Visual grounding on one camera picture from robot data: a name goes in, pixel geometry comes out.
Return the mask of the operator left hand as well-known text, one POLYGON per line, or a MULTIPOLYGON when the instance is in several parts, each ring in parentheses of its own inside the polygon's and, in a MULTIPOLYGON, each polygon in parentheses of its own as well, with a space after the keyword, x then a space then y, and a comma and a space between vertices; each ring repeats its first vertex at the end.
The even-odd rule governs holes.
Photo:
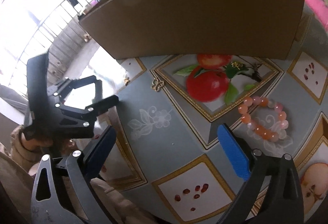
POLYGON ((30 139, 25 138, 24 133, 21 133, 20 136, 22 146, 29 151, 39 151, 41 148, 48 148, 53 145, 53 140, 51 138, 42 138, 42 139, 30 139))

